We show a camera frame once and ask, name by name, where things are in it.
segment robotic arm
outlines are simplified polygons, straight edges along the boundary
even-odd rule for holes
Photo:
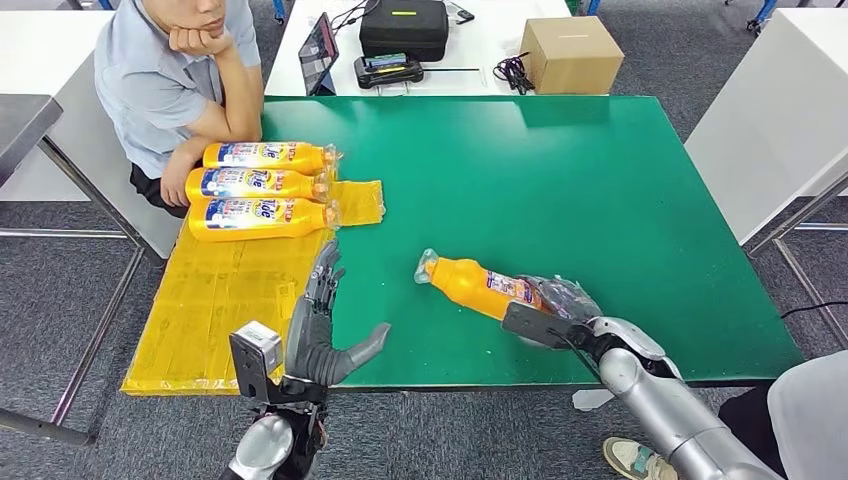
[[[554,349],[572,349],[639,419],[658,453],[689,480],[782,480],[748,450],[683,382],[645,332],[600,309],[578,285],[523,277],[552,314],[519,303],[505,330]]]
[[[239,393],[262,407],[239,442],[220,480],[300,480],[326,444],[327,387],[383,349],[389,324],[377,325],[362,343],[333,348],[333,303],[344,269],[335,270],[338,243],[327,243],[315,260],[306,289],[292,311],[283,357],[280,336],[259,322],[230,335]],[[269,378],[281,364],[279,384]]]

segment black cable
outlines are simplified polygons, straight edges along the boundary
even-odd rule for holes
[[[521,57],[529,55],[530,52],[524,52],[517,57],[509,57],[501,60],[492,69],[492,73],[496,78],[509,83],[510,90],[518,90],[518,93],[524,95],[527,90],[535,90],[533,82],[527,78],[527,72],[524,70],[524,63]]]
[[[780,318],[786,318],[786,317],[788,317],[789,315],[792,315],[793,313],[798,313],[798,312],[807,312],[807,311],[809,311],[809,310],[818,310],[819,308],[830,307],[830,306],[833,306],[833,305],[848,305],[848,302],[846,302],[846,301],[842,301],[842,300],[836,300],[836,301],[833,301],[833,302],[824,302],[824,303],[820,303],[820,304],[818,304],[818,305],[810,305],[810,306],[808,306],[808,307],[793,308],[792,310],[789,310],[789,311],[787,311],[787,312],[784,312],[784,313],[780,316]]]
[[[330,27],[333,29],[333,34],[338,33],[339,30],[341,30],[342,28],[344,28],[348,25],[353,25],[360,18],[362,18],[362,17],[368,15],[369,13],[373,12],[374,9],[377,8],[378,5],[380,5],[380,0],[376,0],[374,2],[374,4],[371,5],[368,8],[365,7],[365,5],[367,3],[368,3],[368,0],[362,0],[361,2],[357,3],[356,6],[351,8],[350,10],[345,10],[344,12],[333,17],[333,19],[330,20]],[[353,16],[354,13],[356,13],[357,10],[360,10],[360,9],[363,10],[362,15],[360,15],[358,17],[350,18],[351,16]],[[334,27],[333,24],[336,23],[336,19],[341,18],[341,17],[344,17],[344,19],[342,20],[342,23],[340,23],[338,26]]]
[[[571,340],[569,340],[568,338],[566,338],[564,335],[557,332],[553,328],[548,327],[548,329],[545,332],[548,335],[553,335],[554,337],[557,337],[558,339],[562,340],[563,343],[568,345],[570,347],[570,349],[574,351],[574,355],[577,356],[577,359],[580,360],[580,363],[582,363],[583,366],[586,367],[587,370],[589,370],[589,372],[592,374],[592,376],[594,376],[595,379],[598,380],[598,383],[600,383],[600,384],[604,383],[604,381],[601,379],[601,372],[598,370],[598,366],[586,359],[586,356],[588,356],[588,353],[583,352],[579,348],[575,347],[574,344],[571,343]]]

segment white cloth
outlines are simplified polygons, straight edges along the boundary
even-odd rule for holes
[[[788,370],[768,405],[789,480],[848,479],[848,351]]]

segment green tabletop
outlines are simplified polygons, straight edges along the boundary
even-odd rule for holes
[[[334,340],[379,322],[347,387],[595,384],[412,276],[422,251],[576,280],[691,382],[773,379],[802,358],[651,97],[268,99],[266,140],[334,143],[340,176],[383,181],[379,225],[338,232]]]

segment black case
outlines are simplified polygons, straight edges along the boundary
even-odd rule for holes
[[[448,12],[443,2],[378,1],[359,29],[363,55],[405,53],[419,62],[437,62],[445,56]]]

